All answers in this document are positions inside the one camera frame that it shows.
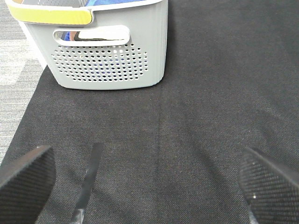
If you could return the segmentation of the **black textured left gripper right finger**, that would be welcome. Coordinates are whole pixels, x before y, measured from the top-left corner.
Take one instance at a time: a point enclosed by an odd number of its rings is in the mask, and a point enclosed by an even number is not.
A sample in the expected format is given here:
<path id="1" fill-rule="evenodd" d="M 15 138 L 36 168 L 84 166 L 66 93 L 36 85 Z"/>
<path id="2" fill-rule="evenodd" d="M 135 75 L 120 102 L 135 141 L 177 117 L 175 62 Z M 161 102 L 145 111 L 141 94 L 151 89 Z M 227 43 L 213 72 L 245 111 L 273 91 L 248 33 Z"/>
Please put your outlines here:
<path id="1" fill-rule="evenodd" d="M 299 222 L 299 174 L 256 148 L 246 147 L 239 185 L 252 224 Z"/>

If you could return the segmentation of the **black textured left gripper left finger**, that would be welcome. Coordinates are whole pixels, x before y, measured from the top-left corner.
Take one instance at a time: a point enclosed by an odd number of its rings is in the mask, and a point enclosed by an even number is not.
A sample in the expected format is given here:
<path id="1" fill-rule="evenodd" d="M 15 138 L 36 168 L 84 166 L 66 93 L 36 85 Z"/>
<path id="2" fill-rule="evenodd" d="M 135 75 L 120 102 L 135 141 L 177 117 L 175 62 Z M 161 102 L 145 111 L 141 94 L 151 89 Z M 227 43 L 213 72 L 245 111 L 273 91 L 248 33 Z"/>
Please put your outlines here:
<path id="1" fill-rule="evenodd" d="M 0 167 L 0 222 L 33 224 L 56 180 L 54 150 L 37 147 Z"/>

